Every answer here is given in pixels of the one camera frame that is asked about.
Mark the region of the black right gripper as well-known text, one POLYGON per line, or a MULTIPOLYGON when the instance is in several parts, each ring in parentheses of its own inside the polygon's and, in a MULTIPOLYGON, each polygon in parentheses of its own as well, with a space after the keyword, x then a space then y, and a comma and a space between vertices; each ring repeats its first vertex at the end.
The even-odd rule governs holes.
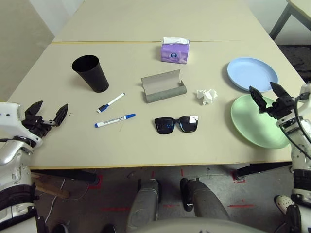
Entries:
POLYGON ((258 106, 259 113, 262 114, 267 112, 270 117, 277 120, 277 126, 294 121, 294 99, 288 97, 288 93, 278 83, 270 82, 270 86, 278 98, 268 108, 263 95, 256 88, 249 86, 250 95, 258 106))

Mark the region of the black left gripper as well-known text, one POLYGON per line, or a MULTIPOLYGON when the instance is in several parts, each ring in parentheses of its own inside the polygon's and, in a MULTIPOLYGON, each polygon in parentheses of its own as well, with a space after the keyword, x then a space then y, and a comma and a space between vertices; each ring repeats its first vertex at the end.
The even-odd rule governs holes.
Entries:
POLYGON ((57 111, 56 116, 53 120, 43 120, 42 117, 36 115, 39 112, 42 103, 42 100, 33 103, 25 111, 25 119, 22 121, 22 125, 26 129, 28 129, 32 134, 40 138, 45 137, 52 129, 52 127, 60 126, 65 117, 67 116, 68 112, 68 104, 65 104, 57 111))

